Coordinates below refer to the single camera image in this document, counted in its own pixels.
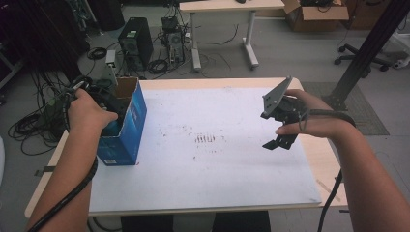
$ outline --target desk leg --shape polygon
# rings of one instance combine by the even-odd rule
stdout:
[[[254,68],[259,66],[259,63],[256,59],[255,53],[253,52],[252,45],[250,45],[250,39],[252,37],[252,30],[253,30],[253,23],[255,21],[255,14],[256,11],[251,11],[249,13],[249,23],[248,23],[248,32],[247,37],[244,38],[244,46],[247,51],[248,57],[250,59],[250,68],[253,70]]]
[[[198,44],[196,43],[196,29],[193,25],[195,13],[190,14],[190,30],[192,35],[192,64],[196,72],[201,70],[201,61],[199,60]]]

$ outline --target office chair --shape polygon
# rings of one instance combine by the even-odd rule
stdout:
[[[355,48],[352,45],[347,44],[347,43],[345,45],[339,47],[338,52],[344,52],[346,49],[349,50],[350,52],[352,52],[353,55],[343,55],[343,56],[338,57],[335,60],[335,65],[340,65],[342,60],[353,60],[353,58],[355,58],[355,55],[359,52],[359,50],[357,48]],[[389,69],[389,67],[392,66],[392,62],[382,60],[382,59],[379,59],[379,58],[374,58],[372,60],[372,63],[381,65],[381,67],[379,68],[379,70],[381,72],[387,71]],[[362,78],[367,77],[370,72],[371,72],[371,67],[368,66],[365,73],[363,74]]]

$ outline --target black marks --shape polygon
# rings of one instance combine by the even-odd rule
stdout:
[[[198,134],[195,138],[195,143],[212,143],[216,138],[211,134]]]

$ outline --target right hand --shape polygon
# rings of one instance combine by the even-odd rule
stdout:
[[[116,113],[101,109],[85,90],[78,89],[75,95],[77,99],[72,101],[69,108],[71,130],[86,129],[101,132],[109,122],[118,118]]]
[[[285,95],[293,96],[303,101],[306,107],[309,109],[332,110],[331,107],[328,106],[324,101],[302,90],[289,89],[286,90]],[[316,137],[328,137],[332,139],[337,136],[341,127],[351,126],[349,123],[338,118],[317,115],[310,115],[307,119],[307,122],[302,122],[302,124],[304,123],[307,123],[307,126],[303,131],[301,131],[299,123],[294,123],[279,127],[276,131],[276,134],[285,135],[305,133]]]

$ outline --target blue box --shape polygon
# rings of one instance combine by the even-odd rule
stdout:
[[[135,165],[147,106],[137,78],[119,77],[117,81],[116,97],[122,102],[131,101],[120,133],[117,136],[102,136],[97,156],[107,166]]]

